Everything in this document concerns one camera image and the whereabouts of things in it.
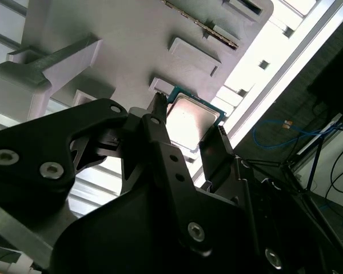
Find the rectangular cutout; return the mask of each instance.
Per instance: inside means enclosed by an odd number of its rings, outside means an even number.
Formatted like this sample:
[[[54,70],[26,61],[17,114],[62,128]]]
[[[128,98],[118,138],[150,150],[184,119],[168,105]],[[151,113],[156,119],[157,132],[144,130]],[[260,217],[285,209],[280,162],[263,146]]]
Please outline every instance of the rectangular cutout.
[[[154,92],[162,92],[165,95],[169,96],[174,90],[174,88],[175,87],[167,81],[155,77],[149,87],[149,90]]]
[[[260,21],[260,15],[263,11],[250,0],[224,0],[222,5],[230,12],[237,11],[253,22]]]
[[[82,92],[81,90],[77,90],[73,100],[73,107],[80,104],[89,103],[94,100],[96,100],[95,97],[90,96],[89,94]]]
[[[187,61],[196,68],[208,73],[211,77],[216,75],[221,63],[205,54],[203,51],[183,41],[181,38],[176,38],[171,45],[169,52],[171,54]]]
[[[244,6],[246,6],[249,10],[254,12],[255,14],[257,15],[261,14],[262,10],[256,5],[254,5],[253,3],[251,3],[249,0],[238,0],[238,1],[242,3]]]

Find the screw head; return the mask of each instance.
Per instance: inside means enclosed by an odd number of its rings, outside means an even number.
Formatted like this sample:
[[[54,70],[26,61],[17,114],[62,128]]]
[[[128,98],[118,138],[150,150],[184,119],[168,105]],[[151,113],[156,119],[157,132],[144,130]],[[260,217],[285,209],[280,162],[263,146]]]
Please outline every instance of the screw head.
[[[10,166],[19,161],[19,155],[12,150],[0,150],[0,166]]]
[[[56,162],[46,162],[39,168],[39,172],[41,173],[43,178],[48,179],[59,179],[62,174],[64,173],[63,167]]]
[[[160,124],[159,120],[156,119],[156,118],[154,118],[154,117],[152,117],[150,120],[151,120],[152,122],[154,122],[155,124]]]
[[[116,106],[111,106],[110,109],[113,110],[116,113],[120,113],[121,112],[121,109],[119,107],[116,107]]]
[[[270,248],[266,248],[265,250],[265,257],[267,258],[268,262],[277,270],[282,269],[282,262],[278,255]]]
[[[205,239],[205,231],[199,224],[195,222],[188,224],[188,233],[193,240],[197,242],[202,242]]]

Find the bolt hole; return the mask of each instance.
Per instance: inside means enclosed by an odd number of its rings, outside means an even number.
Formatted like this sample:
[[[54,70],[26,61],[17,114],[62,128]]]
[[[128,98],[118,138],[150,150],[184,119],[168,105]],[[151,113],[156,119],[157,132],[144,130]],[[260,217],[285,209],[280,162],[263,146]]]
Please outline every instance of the bolt hole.
[[[54,174],[54,173],[56,173],[56,172],[58,171],[58,168],[57,168],[57,167],[54,167],[54,166],[49,166],[49,167],[47,168],[47,171],[48,171],[49,173]]]
[[[154,117],[152,117],[150,120],[151,120],[152,122],[154,122],[155,124],[160,124],[159,120],[156,119],[156,118],[154,118]]]
[[[1,153],[0,154],[0,160],[11,161],[12,159],[13,159],[13,156],[9,153]]]
[[[173,162],[177,162],[178,161],[178,158],[176,156],[174,156],[174,155],[171,155],[170,158],[171,158],[171,160]]]
[[[113,110],[116,113],[120,113],[121,112],[121,109],[119,107],[116,107],[116,106],[111,106],[110,109]]]
[[[193,227],[192,231],[194,232],[194,234],[196,236],[199,236],[201,234],[201,231],[200,231],[200,229],[198,227]]]
[[[184,177],[180,174],[176,174],[176,178],[178,181],[184,182]]]

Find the gray metal plate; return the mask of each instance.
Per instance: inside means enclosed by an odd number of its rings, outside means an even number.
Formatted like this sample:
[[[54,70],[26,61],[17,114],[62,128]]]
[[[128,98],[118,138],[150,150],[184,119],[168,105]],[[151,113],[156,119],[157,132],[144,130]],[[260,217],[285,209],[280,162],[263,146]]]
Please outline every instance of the gray metal plate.
[[[53,52],[89,33],[99,36],[103,44],[98,58],[93,68],[83,74],[115,87],[111,98],[126,109],[148,106],[154,95],[149,91],[154,76],[196,92],[210,102],[264,24],[251,23],[239,13],[226,11],[222,0],[172,2],[176,6],[183,2],[180,7],[198,11],[191,15],[202,23],[219,23],[238,36],[242,46],[236,55],[203,39],[203,29],[160,0],[51,0],[46,4],[31,1],[22,43]],[[268,3],[267,11],[272,13],[269,0],[260,2]],[[176,37],[221,62],[213,77],[169,52]],[[81,90],[76,85],[69,83],[53,97],[71,105],[76,89]]]

